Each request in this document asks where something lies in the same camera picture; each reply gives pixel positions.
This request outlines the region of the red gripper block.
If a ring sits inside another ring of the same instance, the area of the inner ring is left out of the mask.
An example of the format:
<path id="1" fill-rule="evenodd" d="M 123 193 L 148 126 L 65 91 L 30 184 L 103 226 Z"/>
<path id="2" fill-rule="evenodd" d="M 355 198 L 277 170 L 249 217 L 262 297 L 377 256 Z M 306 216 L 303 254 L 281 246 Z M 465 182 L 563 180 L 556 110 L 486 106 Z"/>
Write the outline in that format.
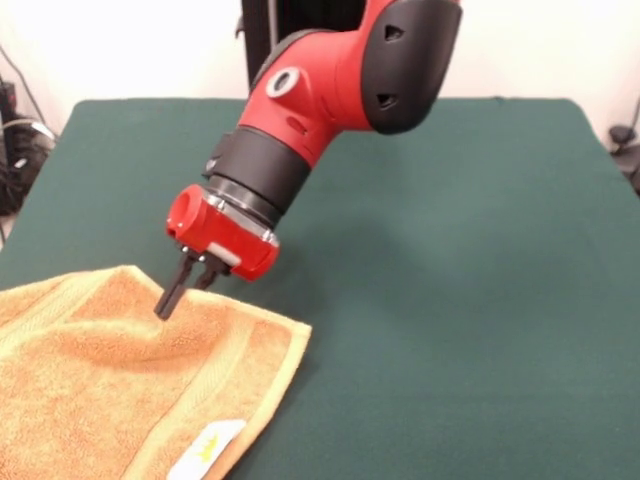
<path id="1" fill-rule="evenodd" d="M 174 199 L 166 220 L 167 234 L 204 258 L 204 272 L 193 288 L 209 289 L 219 276 L 231 272 L 254 281 L 274 265 L 280 243 L 268 227 L 252 219 L 238 206 L 220 195 L 210 193 L 193 184 Z M 168 320 L 186 291 L 196 257 L 184 252 L 178 269 L 164 289 L 156 306 L 155 315 Z"/>

